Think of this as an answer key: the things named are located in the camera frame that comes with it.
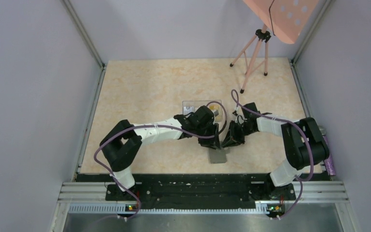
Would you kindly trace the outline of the grey card holder wallet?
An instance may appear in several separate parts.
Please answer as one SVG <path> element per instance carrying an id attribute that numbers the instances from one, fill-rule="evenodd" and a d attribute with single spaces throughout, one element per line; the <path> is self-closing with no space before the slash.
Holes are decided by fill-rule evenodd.
<path id="1" fill-rule="evenodd" d="M 208 160 L 210 164 L 224 164 L 228 161 L 227 154 L 230 153 L 229 149 L 209 149 Z"/>

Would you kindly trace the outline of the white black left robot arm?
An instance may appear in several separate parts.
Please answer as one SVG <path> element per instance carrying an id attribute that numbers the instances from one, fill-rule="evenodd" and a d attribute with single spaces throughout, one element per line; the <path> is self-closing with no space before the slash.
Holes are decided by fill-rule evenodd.
<path id="1" fill-rule="evenodd" d="M 124 200 L 134 197 L 135 179 L 131 165 L 141 146 L 166 140 L 196 137 L 202 147 L 219 149 L 218 113 L 201 106 L 186 115 L 148 124 L 119 121 L 100 142 L 100 151 L 109 164 L 110 175 L 117 180 L 117 194 Z"/>

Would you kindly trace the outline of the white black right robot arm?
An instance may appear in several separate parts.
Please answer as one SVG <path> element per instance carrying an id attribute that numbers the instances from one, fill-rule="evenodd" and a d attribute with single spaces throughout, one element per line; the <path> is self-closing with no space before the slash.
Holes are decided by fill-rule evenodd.
<path id="1" fill-rule="evenodd" d="M 268 132 L 283 139 L 286 159 L 268 174 L 268 183 L 264 186 L 264 193 L 270 199 L 282 195 L 283 186 L 291 184 L 305 168 L 329 158 L 328 145 L 312 117 L 291 121 L 271 113 L 261 114 L 254 102 L 243 106 L 242 117 L 242 122 L 230 122 L 221 143 L 223 148 L 242 145 L 246 136 L 256 132 Z"/>

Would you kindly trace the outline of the clear plastic card box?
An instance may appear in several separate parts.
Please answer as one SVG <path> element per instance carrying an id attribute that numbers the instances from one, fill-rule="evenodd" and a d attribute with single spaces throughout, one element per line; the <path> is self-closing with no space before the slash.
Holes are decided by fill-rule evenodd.
<path id="1" fill-rule="evenodd" d="M 182 114 L 187 115 L 191 112 L 195 113 L 200 107 L 207 106 L 214 115 L 210 121 L 213 123 L 222 123 L 225 118 L 220 104 L 221 100 L 182 101 Z"/>

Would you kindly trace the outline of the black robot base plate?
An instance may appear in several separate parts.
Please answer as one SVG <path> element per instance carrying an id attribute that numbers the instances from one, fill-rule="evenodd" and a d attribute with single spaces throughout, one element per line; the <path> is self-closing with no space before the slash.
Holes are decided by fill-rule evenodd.
<path id="1" fill-rule="evenodd" d="M 268 174 L 134 174 L 135 185 L 123 192 L 106 174 L 78 174 L 76 182 L 102 182 L 107 201 L 129 201 L 127 210 L 254 209 L 259 201 L 296 200 L 294 186 L 274 187 Z"/>

